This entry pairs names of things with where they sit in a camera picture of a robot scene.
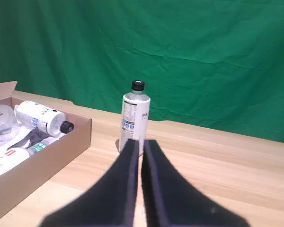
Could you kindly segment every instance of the green backdrop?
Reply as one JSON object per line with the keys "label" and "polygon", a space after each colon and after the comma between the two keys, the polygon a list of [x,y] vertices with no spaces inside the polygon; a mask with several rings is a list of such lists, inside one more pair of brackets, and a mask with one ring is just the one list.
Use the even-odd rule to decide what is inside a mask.
{"label": "green backdrop", "polygon": [[0,0],[0,82],[284,142],[284,0]]}

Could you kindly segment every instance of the black bottle cap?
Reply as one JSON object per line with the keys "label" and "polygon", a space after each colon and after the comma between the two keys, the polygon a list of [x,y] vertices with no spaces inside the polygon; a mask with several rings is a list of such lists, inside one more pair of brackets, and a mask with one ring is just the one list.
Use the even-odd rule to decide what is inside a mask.
{"label": "black bottle cap", "polygon": [[68,121],[64,121],[60,126],[60,131],[65,134],[73,131],[73,129],[74,129],[74,124]]}
{"label": "black bottle cap", "polygon": [[132,82],[132,90],[135,91],[144,91],[145,83],[141,80],[134,80]]}

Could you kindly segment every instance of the red logo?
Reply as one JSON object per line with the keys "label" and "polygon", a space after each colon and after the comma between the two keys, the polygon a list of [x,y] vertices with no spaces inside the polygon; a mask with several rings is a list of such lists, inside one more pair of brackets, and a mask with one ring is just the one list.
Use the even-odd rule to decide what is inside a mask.
{"label": "red logo", "polygon": [[8,152],[5,153],[6,156],[10,156],[14,154],[16,151],[15,150],[9,150]]}

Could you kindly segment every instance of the box flap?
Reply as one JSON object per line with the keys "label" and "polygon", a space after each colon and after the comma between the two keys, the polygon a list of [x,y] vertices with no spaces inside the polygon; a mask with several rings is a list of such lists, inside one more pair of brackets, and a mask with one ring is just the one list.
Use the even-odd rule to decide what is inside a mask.
{"label": "box flap", "polygon": [[0,99],[11,97],[16,85],[17,81],[0,83]]}

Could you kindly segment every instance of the wooden table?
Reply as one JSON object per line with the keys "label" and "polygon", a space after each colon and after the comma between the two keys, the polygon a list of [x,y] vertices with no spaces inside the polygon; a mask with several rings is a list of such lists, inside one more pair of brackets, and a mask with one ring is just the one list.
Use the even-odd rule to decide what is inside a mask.
{"label": "wooden table", "polygon": [[[93,119],[91,147],[0,219],[0,227],[33,227],[44,215],[84,193],[112,165],[118,156],[120,115],[19,91],[14,94]],[[158,141],[193,186],[245,217],[251,226],[284,227],[283,143],[171,121],[149,121],[147,138]],[[146,226],[140,179],[134,225]]]}

